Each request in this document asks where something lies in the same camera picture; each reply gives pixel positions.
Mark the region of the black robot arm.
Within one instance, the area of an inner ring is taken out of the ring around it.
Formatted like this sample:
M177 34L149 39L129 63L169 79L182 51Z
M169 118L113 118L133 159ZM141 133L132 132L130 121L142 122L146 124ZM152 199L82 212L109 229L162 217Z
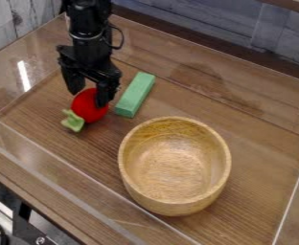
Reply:
M73 45L58 45L58 64L69 92L75 95L85 87L85 80L95 83L93 103L102 108L113 100L120 85L121 71L110 61L113 50L109 23L110 0L65 0L62 3L69 20L69 37Z

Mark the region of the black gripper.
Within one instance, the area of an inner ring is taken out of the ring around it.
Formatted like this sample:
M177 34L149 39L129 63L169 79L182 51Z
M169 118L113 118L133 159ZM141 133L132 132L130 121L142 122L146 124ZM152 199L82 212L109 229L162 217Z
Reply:
M95 106L104 108L118 90L121 71L110 60L113 50L122 44L112 44L112 32L82 35L69 33L73 44L58 45L58 65L62 78L71 95L85 87L85 80L97 83Z

